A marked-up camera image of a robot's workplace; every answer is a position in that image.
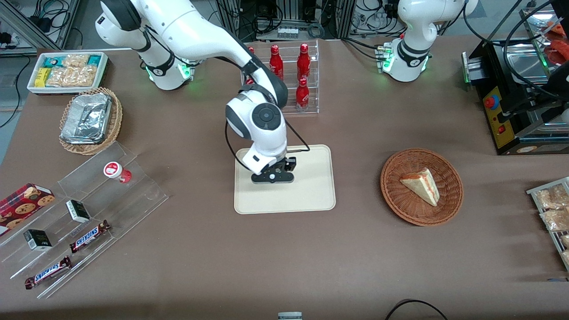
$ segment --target wicker basket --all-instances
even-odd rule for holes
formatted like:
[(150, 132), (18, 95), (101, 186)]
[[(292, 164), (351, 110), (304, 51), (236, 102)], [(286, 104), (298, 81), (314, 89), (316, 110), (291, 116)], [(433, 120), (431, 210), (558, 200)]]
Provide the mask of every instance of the wicker basket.
[[(106, 88), (97, 88), (94, 90), (89, 90), (85, 92), (81, 92), (79, 95), (94, 95), (96, 93), (104, 93), (109, 95), (113, 99), (113, 103), (111, 105), (111, 115), (109, 120), (109, 127), (107, 128), (107, 135), (105, 140), (98, 144), (98, 145), (72, 145), (70, 143), (66, 143), (65, 141), (59, 139), (59, 142), (67, 151), (71, 151), (73, 153), (79, 153), (82, 155), (93, 155), (98, 153), (99, 151), (105, 150), (107, 147), (113, 143), (118, 136), (118, 132), (121, 130), (121, 121), (122, 121), (122, 106), (121, 102), (118, 101), (117, 96), (111, 91)], [(70, 101), (63, 112), (63, 116), (61, 117), (61, 121), (59, 121), (59, 130), (63, 130), (63, 125), (67, 120), (67, 114), (69, 113), (69, 107), (71, 106)]]
[[(399, 181), (401, 176), (431, 170), (439, 189), (440, 199), (436, 207), (431, 206)], [(464, 190), (455, 168), (433, 151), (407, 149), (395, 153), (381, 170), (381, 192), (387, 204), (401, 218), (422, 226), (433, 226), (448, 222), (462, 206)]]

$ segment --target yellow panel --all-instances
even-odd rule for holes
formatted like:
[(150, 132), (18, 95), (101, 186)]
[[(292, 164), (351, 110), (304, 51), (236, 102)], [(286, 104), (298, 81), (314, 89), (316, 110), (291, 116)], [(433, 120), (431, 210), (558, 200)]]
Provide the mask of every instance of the yellow panel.
[[(489, 98), (490, 96), (496, 95), (498, 96), (498, 98), (500, 98), (500, 100), (502, 100), (502, 97), (500, 96), (500, 91), (498, 90), (498, 87), (495, 87), (492, 91), (490, 91), (490, 93), (488, 93), (488, 95), (486, 95), (484, 97), (484, 99), (482, 100), (482, 102), (484, 102), (484, 100), (486, 100), (486, 98)], [(506, 123), (501, 124), (500, 122), (498, 122), (498, 114), (502, 113), (502, 106), (498, 105), (498, 108), (496, 108), (496, 110), (490, 110), (488, 108), (484, 108), (484, 110), (486, 111), (486, 116), (488, 117), (488, 122), (490, 123), (490, 128), (492, 128), (492, 135), (494, 136), (494, 142), (496, 143), (496, 146), (498, 146), (498, 148), (501, 148), (503, 146), (505, 146), (506, 144), (508, 144), (510, 141), (514, 140), (514, 130), (512, 129), (512, 125), (510, 124), (510, 120), (507, 120)], [(504, 132), (499, 133), (498, 132), (498, 128), (500, 126), (504, 126), (504, 128), (506, 129)]]

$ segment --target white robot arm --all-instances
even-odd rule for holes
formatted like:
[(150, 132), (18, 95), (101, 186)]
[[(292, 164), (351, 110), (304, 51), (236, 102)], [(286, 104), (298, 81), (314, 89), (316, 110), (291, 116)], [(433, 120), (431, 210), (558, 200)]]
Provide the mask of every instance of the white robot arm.
[(385, 43), (383, 71), (401, 82), (417, 79), (427, 63), (429, 49), (437, 37), (434, 22), (453, 20), (474, 11), (478, 0), (400, 0), (397, 14), (407, 24), (403, 39)]
[(231, 128), (253, 145), (243, 163), (257, 183), (292, 182), (288, 172), (295, 158), (286, 158), (285, 84), (247, 47), (224, 28), (209, 23), (188, 0), (101, 0), (103, 14), (95, 26), (99, 36), (114, 46), (138, 51), (154, 83), (175, 89), (186, 81), (178, 57), (189, 60), (230, 60), (254, 84), (244, 85), (227, 103), (225, 117)]

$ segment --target cookie box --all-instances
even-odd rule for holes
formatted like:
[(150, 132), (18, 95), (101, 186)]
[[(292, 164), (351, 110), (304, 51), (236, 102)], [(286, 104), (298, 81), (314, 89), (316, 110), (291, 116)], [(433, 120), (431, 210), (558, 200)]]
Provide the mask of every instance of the cookie box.
[[(67, 54), (80, 54), (80, 55), (90, 55), (90, 56), (100, 56), (100, 60), (97, 63), (97, 72), (95, 74), (95, 79), (93, 85), (90, 87), (36, 87), (35, 80), (38, 76), (40, 70), (44, 67), (47, 59), (54, 59)], [(35, 64), (34, 71), (30, 76), (30, 81), (28, 81), (28, 90), (36, 95), (71, 95), (79, 92), (84, 92), (87, 90), (96, 89), (100, 86), (103, 75), (105, 74), (105, 69), (107, 65), (108, 57), (101, 51), (64, 51), (64, 52), (46, 52), (38, 56), (38, 61)]]
[(0, 236), (15, 228), (16, 225), (54, 199), (49, 189), (28, 183), (0, 201)]

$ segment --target white plastic cup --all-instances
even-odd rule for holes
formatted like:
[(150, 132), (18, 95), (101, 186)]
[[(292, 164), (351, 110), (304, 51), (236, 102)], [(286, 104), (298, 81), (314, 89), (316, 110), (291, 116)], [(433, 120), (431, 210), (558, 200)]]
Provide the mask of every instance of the white plastic cup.
[(128, 183), (132, 178), (132, 173), (124, 169), (118, 162), (109, 162), (103, 169), (103, 173), (110, 179), (118, 180), (120, 183)]

